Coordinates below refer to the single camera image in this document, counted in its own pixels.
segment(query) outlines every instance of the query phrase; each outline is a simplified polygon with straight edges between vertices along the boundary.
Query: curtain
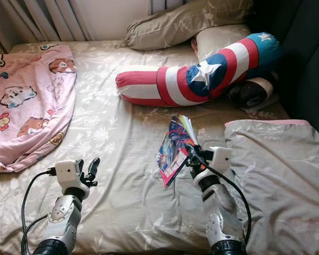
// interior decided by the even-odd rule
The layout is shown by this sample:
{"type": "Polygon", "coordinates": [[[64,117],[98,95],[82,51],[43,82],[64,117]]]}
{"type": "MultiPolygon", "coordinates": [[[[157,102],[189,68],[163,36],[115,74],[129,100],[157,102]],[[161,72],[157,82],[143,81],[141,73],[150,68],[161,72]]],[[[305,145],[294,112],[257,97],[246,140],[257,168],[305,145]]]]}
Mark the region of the curtain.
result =
{"type": "Polygon", "coordinates": [[[0,48],[38,41],[92,40],[74,0],[0,0],[0,48]]]}
{"type": "Polygon", "coordinates": [[[174,9],[193,0],[151,0],[152,14],[166,9],[174,9]]]}

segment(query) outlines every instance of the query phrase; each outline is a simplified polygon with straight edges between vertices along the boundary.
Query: magazine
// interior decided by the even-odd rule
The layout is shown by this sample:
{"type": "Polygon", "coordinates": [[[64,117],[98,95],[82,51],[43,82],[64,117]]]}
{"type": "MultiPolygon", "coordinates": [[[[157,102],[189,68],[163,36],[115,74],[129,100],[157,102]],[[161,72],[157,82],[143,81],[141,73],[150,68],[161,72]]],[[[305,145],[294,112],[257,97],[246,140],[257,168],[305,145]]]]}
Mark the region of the magazine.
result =
{"type": "Polygon", "coordinates": [[[159,153],[156,155],[165,187],[172,183],[185,165],[188,156],[185,144],[198,145],[191,121],[184,115],[174,116],[159,153]]]}

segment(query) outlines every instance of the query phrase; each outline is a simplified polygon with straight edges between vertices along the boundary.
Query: bed sheet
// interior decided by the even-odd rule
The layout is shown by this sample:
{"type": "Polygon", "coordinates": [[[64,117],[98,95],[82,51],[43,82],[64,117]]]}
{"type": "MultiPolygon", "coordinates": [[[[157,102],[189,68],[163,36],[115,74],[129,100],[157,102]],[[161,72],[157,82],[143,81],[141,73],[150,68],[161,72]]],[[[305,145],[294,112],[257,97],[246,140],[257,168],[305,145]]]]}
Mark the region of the bed sheet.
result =
{"type": "MultiPolygon", "coordinates": [[[[12,52],[34,52],[41,44],[18,45],[12,52]]],[[[83,202],[74,254],[208,253],[201,192],[193,188],[188,169],[166,189],[156,165],[155,154],[170,119],[177,114],[191,118],[198,140],[207,148],[225,146],[224,123],[288,118],[283,108],[276,103],[247,115],[226,98],[183,108],[133,105],[116,92],[115,77],[120,69],[140,64],[197,64],[189,45],[138,52],[119,47],[119,41],[66,44],[78,69],[73,118],[55,151],[21,173],[0,174],[0,254],[20,252],[20,207],[32,177],[66,159],[82,158],[87,169],[95,157],[101,159],[98,186],[91,188],[83,202]]],[[[28,196],[27,222],[49,212],[60,194],[55,177],[40,177],[28,196]]],[[[45,226],[46,222],[40,222],[31,230],[32,249],[42,239],[45,226]]]]}

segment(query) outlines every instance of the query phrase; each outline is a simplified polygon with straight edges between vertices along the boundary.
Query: cartoon print blanket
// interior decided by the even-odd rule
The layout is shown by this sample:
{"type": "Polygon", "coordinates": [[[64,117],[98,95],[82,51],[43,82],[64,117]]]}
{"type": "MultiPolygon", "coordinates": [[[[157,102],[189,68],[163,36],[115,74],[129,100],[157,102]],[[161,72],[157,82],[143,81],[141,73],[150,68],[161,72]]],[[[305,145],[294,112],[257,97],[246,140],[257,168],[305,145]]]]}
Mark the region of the cartoon print blanket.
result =
{"type": "Polygon", "coordinates": [[[74,108],[76,68],[66,45],[0,55],[0,172],[18,172],[63,140],[74,108]]]}

